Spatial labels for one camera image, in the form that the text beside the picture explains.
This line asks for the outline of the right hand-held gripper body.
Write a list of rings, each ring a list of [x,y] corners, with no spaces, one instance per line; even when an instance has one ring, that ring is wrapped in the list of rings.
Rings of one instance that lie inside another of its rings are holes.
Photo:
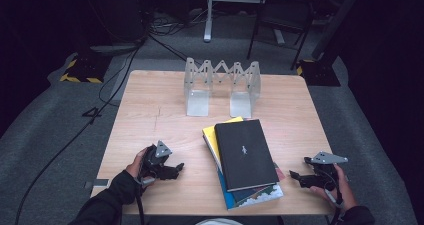
[[[314,177],[305,181],[314,181],[317,187],[333,190],[338,182],[334,164],[346,163],[348,158],[320,151],[314,157],[305,157],[304,162],[311,165],[314,172]]]

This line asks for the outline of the grey slanted post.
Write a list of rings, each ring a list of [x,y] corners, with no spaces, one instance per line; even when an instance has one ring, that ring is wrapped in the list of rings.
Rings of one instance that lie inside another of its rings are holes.
[[[343,20],[347,16],[348,12],[354,5],[356,0],[344,0],[335,16],[330,21],[327,29],[325,30],[322,38],[319,40],[317,45],[315,46],[313,52],[311,53],[311,56],[319,60],[321,57],[323,57],[328,50],[328,47],[330,45],[330,41],[335,37],[336,31],[341,26]]]

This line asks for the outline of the yellow book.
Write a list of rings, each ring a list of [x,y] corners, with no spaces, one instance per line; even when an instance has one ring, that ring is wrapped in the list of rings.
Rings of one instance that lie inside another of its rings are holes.
[[[215,126],[212,125],[212,126],[203,128],[202,133],[203,133],[203,139],[215,160],[218,170],[222,171],[220,153],[219,153],[218,143],[217,143],[216,134],[215,134]]]

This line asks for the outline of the grey tape mark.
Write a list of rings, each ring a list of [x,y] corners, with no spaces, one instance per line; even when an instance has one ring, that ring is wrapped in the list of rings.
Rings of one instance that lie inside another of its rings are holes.
[[[107,187],[109,179],[94,179],[93,181],[87,181],[84,184],[85,189],[90,189],[93,187]]]

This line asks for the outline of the black yellow striped base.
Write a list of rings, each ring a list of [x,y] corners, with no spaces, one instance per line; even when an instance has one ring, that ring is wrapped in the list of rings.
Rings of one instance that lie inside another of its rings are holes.
[[[304,78],[308,86],[340,86],[333,68],[324,66],[319,61],[299,60],[296,63],[296,72]]]
[[[103,83],[111,57],[95,55],[93,58],[75,55],[69,62],[61,81]]]

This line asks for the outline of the black chair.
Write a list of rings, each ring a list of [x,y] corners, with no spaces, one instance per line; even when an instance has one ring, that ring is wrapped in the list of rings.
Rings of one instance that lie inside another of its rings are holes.
[[[265,0],[259,5],[247,58],[250,58],[253,42],[260,27],[268,27],[296,34],[298,36],[297,40],[289,47],[296,51],[296,55],[290,67],[290,69],[293,70],[309,33],[312,21],[313,7],[311,2],[299,0]]]

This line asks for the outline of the person's left hand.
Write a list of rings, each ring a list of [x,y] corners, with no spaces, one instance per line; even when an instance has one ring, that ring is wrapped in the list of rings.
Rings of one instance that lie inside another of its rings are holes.
[[[143,164],[143,159],[146,153],[146,148],[139,151],[131,164],[129,164],[125,168],[125,172],[130,177],[130,181],[134,183],[135,185],[140,185],[143,188],[150,186],[154,183],[155,179],[152,177],[146,177],[146,178],[139,178],[139,172]]]

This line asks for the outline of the black hardcover book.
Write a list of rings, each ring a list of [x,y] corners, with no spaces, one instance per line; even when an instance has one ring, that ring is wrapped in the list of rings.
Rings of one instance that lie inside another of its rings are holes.
[[[258,119],[214,126],[226,190],[234,192],[279,181]]]

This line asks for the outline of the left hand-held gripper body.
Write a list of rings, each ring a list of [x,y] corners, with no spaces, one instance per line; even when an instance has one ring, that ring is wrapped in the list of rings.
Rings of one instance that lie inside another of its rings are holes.
[[[165,162],[171,154],[171,149],[161,140],[157,144],[152,144],[145,153],[138,177],[152,177],[156,180],[162,173],[173,173],[168,170],[169,166],[165,166]]]

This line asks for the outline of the white rounded object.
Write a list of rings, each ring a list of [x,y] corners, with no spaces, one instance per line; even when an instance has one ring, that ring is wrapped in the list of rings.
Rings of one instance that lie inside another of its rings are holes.
[[[212,219],[206,219],[206,220],[197,222],[195,225],[243,225],[243,224],[232,219],[212,218]]]

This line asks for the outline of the blue book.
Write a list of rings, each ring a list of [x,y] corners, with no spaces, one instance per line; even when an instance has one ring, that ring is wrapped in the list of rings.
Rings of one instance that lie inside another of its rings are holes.
[[[220,170],[217,170],[217,175],[221,184],[225,205],[228,210],[259,204],[284,196],[278,183],[265,187],[228,192],[224,176]]]

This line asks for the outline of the expandable metal book rack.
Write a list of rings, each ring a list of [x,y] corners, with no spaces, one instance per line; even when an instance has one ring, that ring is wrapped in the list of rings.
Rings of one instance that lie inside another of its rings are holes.
[[[193,58],[186,59],[184,95],[188,116],[208,116],[209,100],[219,85],[229,86],[229,113],[231,117],[252,118],[256,101],[261,94],[261,72],[258,61],[247,68],[240,62],[227,65],[221,60],[213,65],[205,60],[198,65]]]

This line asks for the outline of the person's right hand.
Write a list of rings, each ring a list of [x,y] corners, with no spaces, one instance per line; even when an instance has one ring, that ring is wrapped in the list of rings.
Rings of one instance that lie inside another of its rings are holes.
[[[326,200],[333,208],[335,208],[335,203],[332,201],[332,198],[336,199],[338,197],[338,192],[340,192],[340,197],[343,199],[343,204],[340,206],[340,209],[345,212],[357,206],[358,203],[343,169],[338,164],[334,164],[334,168],[338,174],[338,189],[333,189],[332,191],[326,192],[323,188],[311,186],[310,191]]]

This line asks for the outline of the black cabinet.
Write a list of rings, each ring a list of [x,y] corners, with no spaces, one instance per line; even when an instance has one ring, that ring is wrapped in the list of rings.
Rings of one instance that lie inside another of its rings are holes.
[[[140,0],[87,0],[113,45],[141,44],[145,38]]]

